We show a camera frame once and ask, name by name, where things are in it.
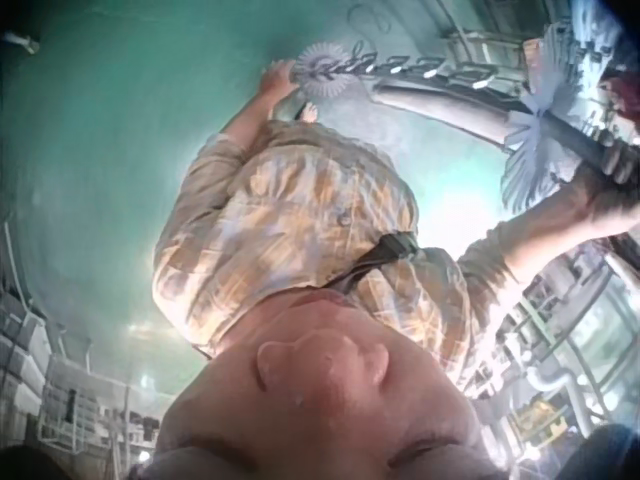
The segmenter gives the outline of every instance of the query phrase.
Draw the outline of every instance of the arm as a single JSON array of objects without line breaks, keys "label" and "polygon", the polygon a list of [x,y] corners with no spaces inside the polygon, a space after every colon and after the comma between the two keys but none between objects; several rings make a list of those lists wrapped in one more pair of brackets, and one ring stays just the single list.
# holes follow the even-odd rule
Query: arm
[{"label": "arm", "polygon": [[156,245],[154,300],[192,343],[200,343],[200,339],[186,328],[189,308],[217,264],[205,239],[227,204],[229,184],[246,162],[246,152],[271,110],[295,89],[289,81],[290,68],[291,63],[273,65],[263,75],[258,93],[198,152]]},{"label": "arm", "polygon": [[[625,184],[638,175],[637,152],[608,153],[605,173]],[[640,224],[640,192],[622,193],[586,168],[531,210],[498,225],[458,261],[473,311],[470,355],[463,381],[490,353],[505,315],[533,278],[554,258],[588,240],[617,235]]]},{"label": "arm", "polygon": [[623,192],[619,184],[640,174],[635,149],[617,144],[607,152],[607,182],[586,167],[567,186],[536,207],[507,222],[500,247],[519,282],[528,285],[557,256],[583,242],[619,235],[640,224],[640,192]]},{"label": "arm", "polygon": [[271,118],[273,108],[297,88],[290,81],[293,64],[293,61],[272,64],[262,76],[257,95],[222,130],[245,151],[251,149],[260,130]]}]

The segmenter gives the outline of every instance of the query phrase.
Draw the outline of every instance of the plaid shirt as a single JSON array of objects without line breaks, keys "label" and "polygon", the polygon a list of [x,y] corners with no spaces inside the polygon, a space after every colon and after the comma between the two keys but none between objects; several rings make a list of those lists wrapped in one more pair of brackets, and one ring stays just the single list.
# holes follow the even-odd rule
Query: plaid shirt
[{"label": "plaid shirt", "polygon": [[[325,285],[383,234],[415,232],[417,218],[411,190],[369,145],[276,121],[251,152],[218,135],[189,168],[156,247],[154,299],[188,341],[215,355],[258,302]],[[500,232],[457,263],[424,249],[384,265],[350,299],[431,352],[462,388],[522,291],[500,254]]]}]

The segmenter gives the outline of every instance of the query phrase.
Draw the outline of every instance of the shirt button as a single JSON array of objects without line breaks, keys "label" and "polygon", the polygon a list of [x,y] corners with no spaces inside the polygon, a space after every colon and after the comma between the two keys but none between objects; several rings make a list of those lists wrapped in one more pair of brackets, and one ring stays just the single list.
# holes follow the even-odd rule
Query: shirt button
[{"label": "shirt button", "polygon": [[351,225],[351,216],[348,212],[341,213],[338,216],[338,224],[341,227],[348,227],[349,225]]}]

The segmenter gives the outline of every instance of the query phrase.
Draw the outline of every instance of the neck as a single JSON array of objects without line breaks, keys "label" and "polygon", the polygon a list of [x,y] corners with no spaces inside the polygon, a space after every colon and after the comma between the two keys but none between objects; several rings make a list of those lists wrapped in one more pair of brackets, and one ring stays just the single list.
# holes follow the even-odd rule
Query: neck
[{"label": "neck", "polygon": [[269,324],[280,312],[308,290],[309,288],[291,288],[274,293],[260,301],[240,317],[235,325],[224,334],[218,347],[219,351],[223,352],[237,343],[250,341],[261,327]]}]

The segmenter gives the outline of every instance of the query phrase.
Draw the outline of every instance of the black strap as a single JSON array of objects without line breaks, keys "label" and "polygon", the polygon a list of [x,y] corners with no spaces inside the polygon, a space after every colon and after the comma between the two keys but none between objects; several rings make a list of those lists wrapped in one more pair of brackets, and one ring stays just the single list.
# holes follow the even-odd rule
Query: black strap
[{"label": "black strap", "polygon": [[346,295],[374,268],[406,258],[419,250],[413,233],[388,233],[380,237],[378,244],[361,256],[351,270],[334,278],[322,288],[330,288]]}]

